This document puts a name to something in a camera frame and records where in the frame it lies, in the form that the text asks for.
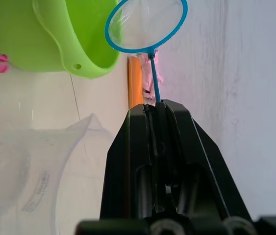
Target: orange stick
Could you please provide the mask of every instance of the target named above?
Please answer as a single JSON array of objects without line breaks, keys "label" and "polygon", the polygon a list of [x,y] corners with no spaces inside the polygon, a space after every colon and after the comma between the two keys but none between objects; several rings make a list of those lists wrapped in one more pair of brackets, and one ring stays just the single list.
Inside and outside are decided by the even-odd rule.
[{"label": "orange stick", "polygon": [[129,108],[143,104],[142,70],[137,57],[128,57],[128,99]]}]

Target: transparent plastic container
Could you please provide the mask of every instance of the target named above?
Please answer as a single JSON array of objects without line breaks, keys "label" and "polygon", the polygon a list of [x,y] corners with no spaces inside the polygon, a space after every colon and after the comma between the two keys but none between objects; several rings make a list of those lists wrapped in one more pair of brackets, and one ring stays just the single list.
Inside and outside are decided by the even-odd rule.
[{"label": "transparent plastic container", "polygon": [[[66,161],[84,140],[106,154],[111,134],[95,115],[62,130],[0,131],[0,235],[54,235],[55,206]],[[91,149],[100,143],[98,151]]]}]

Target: green plastic bucket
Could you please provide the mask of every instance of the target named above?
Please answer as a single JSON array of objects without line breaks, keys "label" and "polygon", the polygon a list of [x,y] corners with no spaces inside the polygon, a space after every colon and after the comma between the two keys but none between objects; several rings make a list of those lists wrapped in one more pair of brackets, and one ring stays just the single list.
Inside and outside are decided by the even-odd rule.
[{"label": "green plastic bucket", "polygon": [[26,71],[109,73],[119,52],[104,28],[117,0],[0,0],[0,53]]}]

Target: blue net rim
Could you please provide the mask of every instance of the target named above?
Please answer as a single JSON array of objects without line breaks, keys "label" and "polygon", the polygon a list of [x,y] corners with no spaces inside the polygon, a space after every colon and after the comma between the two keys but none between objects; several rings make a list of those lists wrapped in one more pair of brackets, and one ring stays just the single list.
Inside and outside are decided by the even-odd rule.
[{"label": "blue net rim", "polygon": [[139,48],[139,49],[127,49],[127,48],[123,48],[120,47],[118,45],[116,45],[115,43],[113,43],[113,41],[111,40],[110,36],[109,36],[109,25],[112,21],[113,16],[116,14],[116,12],[119,10],[119,8],[122,7],[122,5],[124,5],[126,2],[128,2],[130,0],[122,0],[114,9],[113,11],[110,13],[106,25],[105,25],[105,38],[108,42],[108,44],[110,44],[111,47],[113,47],[115,50],[124,52],[124,53],[154,53],[154,51],[162,44],[164,44],[165,42],[167,42],[169,39],[171,39],[171,37],[173,37],[178,30],[180,29],[180,27],[182,26],[183,22],[186,19],[187,16],[187,12],[188,12],[188,4],[187,4],[187,0],[180,0],[181,4],[182,4],[182,16],[181,19],[179,21],[179,23],[177,24],[177,26],[173,29],[173,31],[168,34],[164,39],[162,39],[161,41],[159,41],[158,43],[150,46],[150,47],[145,47],[145,48]]}]

